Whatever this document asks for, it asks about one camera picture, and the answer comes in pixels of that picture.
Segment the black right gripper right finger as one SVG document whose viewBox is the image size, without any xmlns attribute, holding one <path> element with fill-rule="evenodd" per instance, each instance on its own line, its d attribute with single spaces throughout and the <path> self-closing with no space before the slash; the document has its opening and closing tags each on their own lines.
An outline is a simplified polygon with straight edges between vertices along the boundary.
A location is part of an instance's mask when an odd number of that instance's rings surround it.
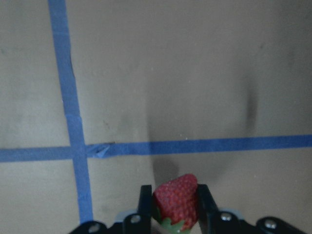
<svg viewBox="0 0 312 234">
<path fill-rule="evenodd" d="M 249 224 L 240 213 L 231 209 L 219 209 L 208 186 L 198 184 L 199 226 L 203 234 L 303 234 L 290 223 L 273 216 Z"/>
</svg>

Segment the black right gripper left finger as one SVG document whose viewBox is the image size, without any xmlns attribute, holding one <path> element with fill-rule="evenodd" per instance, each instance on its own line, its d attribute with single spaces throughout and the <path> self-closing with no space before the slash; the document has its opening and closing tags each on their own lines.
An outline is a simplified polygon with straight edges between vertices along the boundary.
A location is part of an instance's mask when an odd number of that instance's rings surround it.
<svg viewBox="0 0 312 234">
<path fill-rule="evenodd" d="M 152 232 L 152 186 L 142 185 L 135 212 L 123 212 L 124 217 L 107 227 L 99 221 L 87 221 L 71 231 L 72 234 L 150 234 Z"/>
</svg>

